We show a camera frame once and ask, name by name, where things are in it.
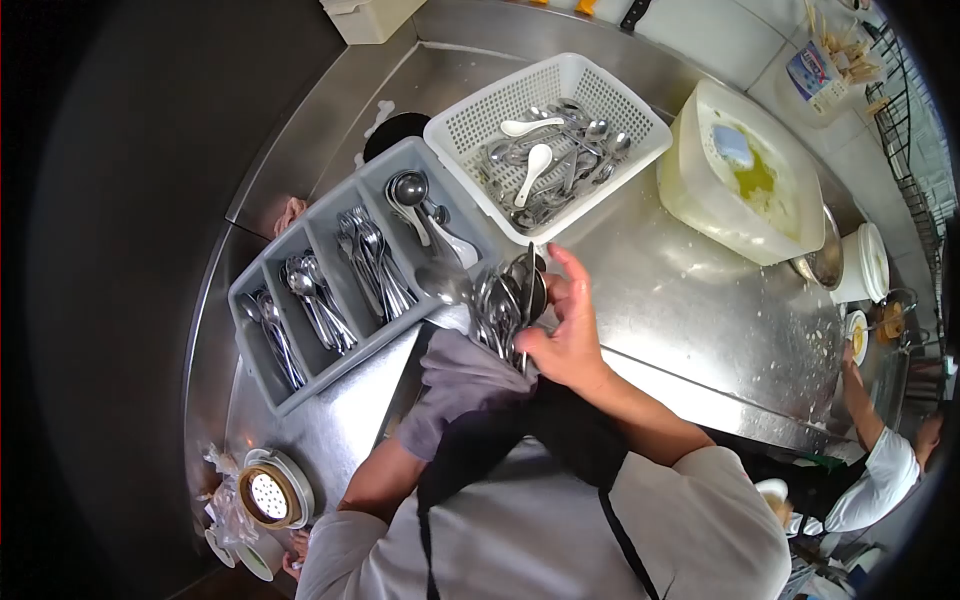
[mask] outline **white plastic basket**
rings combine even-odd
[[[607,119],[611,136],[627,132],[633,145],[606,183],[565,207],[545,226],[521,232],[485,191],[482,153],[488,142],[505,137],[500,123],[520,118],[530,107],[543,108],[555,103],[560,97],[577,101],[593,118]],[[507,237],[521,246],[529,242],[544,244],[556,237],[673,143],[670,128],[629,87],[590,60],[571,53],[532,64],[467,96],[430,119],[423,138],[480,208]],[[569,139],[553,139],[550,147],[554,156],[563,156],[573,148],[574,142]],[[494,165],[492,175],[516,191],[526,177],[526,167],[498,164]],[[562,177],[563,169],[557,169],[549,177],[540,178],[534,192]]]

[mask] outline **blue sponge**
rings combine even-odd
[[[726,160],[737,163],[741,169],[754,168],[754,153],[747,145],[747,136],[724,125],[713,126],[713,145]]]

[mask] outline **white shirt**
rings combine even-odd
[[[894,510],[920,477],[920,464],[913,448],[903,436],[884,427],[867,458],[867,469],[830,509],[827,531],[863,529]],[[787,534],[797,535],[803,516],[794,513]],[[810,536],[823,533],[824,526],[811,517],[804,531]]]
[[[790,572],[786,537],[732,451],[673,468],[630,453],[611,504],[662,597],[776,598]],[[527,439],[490,480],[430,510],[442,598],[645,598],[597,490]],[[374,516],[327,514],[314,527],[297,600],[417,598],[426,593],[416,495],[389,529]]]

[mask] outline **dish rack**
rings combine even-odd
[[[943,243],[947,218],[957,209],[947,138],[917,65],[890,23],[870,31],[874,52],[888,65],[885,83],[867,86],[881,146],[920,236],[933,281],[940,355],[946,355],[943,320]],[[915,160],[914,151],[920,156]]]
[[[561,97],[575,100],[593,118],[607,119],[610,136],[626,132],[633,145],[608,181],[566,206],[553,221],[521,232],[510,221],[506,209],[487,195],[485,184],[492,177],[507,189],[517,190],[526,176],[526,167],[497,164],[487,169],[486,145],[505,137],[500,131],[503,121],[521,119],[530,107],[544,108]],[[544,244],[556,237],[673,143],[670,128],[647,103],[605,69],[572,53],[532,64],[467,96],[430,119],[423,138],[477,205],[521,246],[529,242]],[[557,137],[549,145],[554,156],[563,156],[574,147],[574,142]],[[563,175],[557,169],[540,178],[533,192],[557,183]]]
[[[477,276],[487,266],[499,264],[502,259],[490,242],[490,230],[483,214],[421,139],[408,137],[361,167],[307,208],[230,285],[228,302],[244,368],[250,371],[275,415],[286,416],[440,307],[440,301],[427,297],[414,277],[414,271],[433,258],[432,249],[420,245],[414,230],[393,213],[384,196],[387,180],[407,169],[426,174],[430,181],[430,199],[449,210],[446,227],[476,247],[480,260],[468,269],[471,276]],[[358,205],[367,209],[383,232],[394,262],[417,300],[410,310],[386,324],[379,322],[367,308],[364,293],[335,239],[338,213]],[[308,249],[316,255],[333,298],[358,339],[358,344],[343,356],[324,349],[300,299],[279,279],[284,260],[302,255]],[[273,297],[292,354],[306,371],[306,385],[295,392],[285,380],[260,324],[251,320],[237,304],[239,295],[259,289],[266,289]]]

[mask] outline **chef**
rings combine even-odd
[[[604,363],[588,273],[549,251],[568,275],[545,276],[560,326],[515,339],[536,392],[451,416],[430,460],[402,436],[380,444],[289,571],[298,600],[780,592],[783,525],[736,454]]]
[[[815,536],[873,525],[907,496],[940,443],[940,413],[924,420],[912,444],[883,424],[863,387],[849,343],[841,373],[843,400],[860,445],[866,450],[860,460],[828,470],[741,453],[743,465],[754,481],[776,478],[786,482],[788,500],[795,511],[786,528],[788,536],[797,535],[802,529],[806,535]]]

